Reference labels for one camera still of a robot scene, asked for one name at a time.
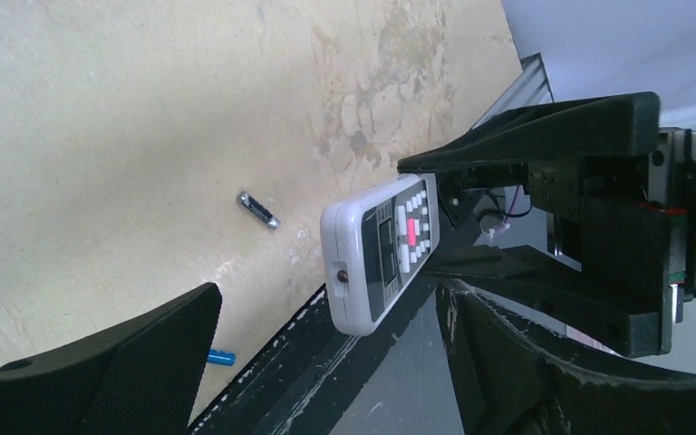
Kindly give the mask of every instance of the black plastic part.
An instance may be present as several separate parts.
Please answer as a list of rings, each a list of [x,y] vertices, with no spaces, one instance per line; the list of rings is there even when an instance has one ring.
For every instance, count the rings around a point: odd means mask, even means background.
[[[584,346],[459,280],[436,310],[467,435],[696,433],[696,374]]]
[[[204,284],[155,310],[0,369],[0,434],[172,434],[190,411],[222,299]]]
[[[439,205],[449,223],[459,227],[473,214],[474,207],[479,203],[483,193],[471,192],[467,188],[475,182],[467,171],[443,174],[437,180]]]
[[[458,278],[534,308],[629,358],[658,352],[661,317],[655,298],[623,297],[602,280],[562,265],[531,246],[473,246],[439,252],[422,274]]]
[[[668,282],[671,217],[662,210],[602,198],[583,198],[582,210],[583,273],[606,283],[619,299],[632,300],[659,314],[660,345],[653,351],[669,352],[673,324]],[[614,335],[653,343],[652,337],[642,334],[622,331]],[[635,343],[633,347],[644,346]]]
[[[529,195],[534,207],[569,222],[580,222],[583,178],[579,158],[534,161],[529,164]]]
[[[653,92],[523,107],[441,148],[401,159],[397,170],[441,173],[558,156],[648,154],[657,150],[659,117],[660,99]]]
[[[687,216],[687,276],[684,280],[685,289],[696,288],[696,161],[685,160],[684,197],[689,210]]]

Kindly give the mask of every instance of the remote control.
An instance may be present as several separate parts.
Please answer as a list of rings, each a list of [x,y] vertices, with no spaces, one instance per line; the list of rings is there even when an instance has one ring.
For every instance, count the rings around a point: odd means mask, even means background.
[[[321,238],[334,326],[371,334],[439,244],[435,176],[402,174],[332,204]]]

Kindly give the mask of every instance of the stained surface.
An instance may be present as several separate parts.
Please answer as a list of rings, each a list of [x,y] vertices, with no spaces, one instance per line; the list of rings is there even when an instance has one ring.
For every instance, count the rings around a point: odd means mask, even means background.
[[[0,2],[0,365],[213,281],[202,409],[323,282],[324,206],[518,73],[498,0]]]

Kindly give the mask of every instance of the blue object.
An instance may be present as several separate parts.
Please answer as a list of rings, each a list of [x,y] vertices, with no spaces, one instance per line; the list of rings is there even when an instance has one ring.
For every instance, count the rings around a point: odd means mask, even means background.
[[[207,363],[226,365],[230,367],[235,362],[236,356],[233,353],[209,349],[209,357],[207,358]]]

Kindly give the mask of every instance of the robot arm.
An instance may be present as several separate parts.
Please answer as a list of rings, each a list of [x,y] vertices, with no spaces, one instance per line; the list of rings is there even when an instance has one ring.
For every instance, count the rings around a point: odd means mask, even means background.
[[[638,93],[504,112],[399,162],[435,173],[453,226],[485,189],[521,185],[548,213],[548,253],[441,246],[423,267],[466,433],[696,432],[696,375],[627,358],[667,353],[696,294],[696,132],[660,130]],[[569,256],[580,270],[552,256]],[[620,355],[511,313],[548,314]]]

